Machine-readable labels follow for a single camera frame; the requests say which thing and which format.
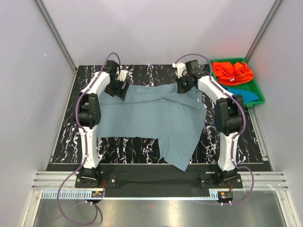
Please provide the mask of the grey-blue t shirt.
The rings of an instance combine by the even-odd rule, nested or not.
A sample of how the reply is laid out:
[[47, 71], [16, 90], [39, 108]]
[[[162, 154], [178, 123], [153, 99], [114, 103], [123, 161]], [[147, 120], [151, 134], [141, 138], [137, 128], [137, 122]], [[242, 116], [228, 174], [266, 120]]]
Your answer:
[[186, 171], [200, 141], [207, 110], [202, 91], [179, 94], [176, 84], [131, 85], [125, 100], [103, 92], [97, 137], [158, 139], [160, 157]]

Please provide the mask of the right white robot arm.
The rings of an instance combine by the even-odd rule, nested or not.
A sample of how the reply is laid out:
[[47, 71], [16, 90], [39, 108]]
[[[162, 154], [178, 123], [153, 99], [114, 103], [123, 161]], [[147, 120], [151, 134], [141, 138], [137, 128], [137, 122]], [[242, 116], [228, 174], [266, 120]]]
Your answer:
[[240, 134], [246, 126], [243, 97], [233, 95], [219, 85], [213, 77], [199, 68], [197, 60], [173, 63], [177, 69], [178, 93], [185, 94], [195, 87], [204, 92], [215, 104], [214, 124], [220, 133], [220, 154], [214, 174], [202, 177], [208, 185], [226, 187], [237, 177], [235, 155]]

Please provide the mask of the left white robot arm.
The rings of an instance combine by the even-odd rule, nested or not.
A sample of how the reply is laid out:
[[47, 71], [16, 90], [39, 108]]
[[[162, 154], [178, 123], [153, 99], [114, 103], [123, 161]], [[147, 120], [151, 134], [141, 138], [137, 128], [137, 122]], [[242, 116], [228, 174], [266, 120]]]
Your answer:
[[81, 90], [76, 101], [75, 120], [80, 131], [82, 161], [77, 168], [77, 182], [86, 187], [98, 187], [105, 183], [99, 166], [97, 151], [97, 129], [101, 121], [99, 96], [106, 93], [125, 100], [129, 83], [128, 71], [122, 70], [113, 60], [108, 60], [94, 74], [90, 83]]

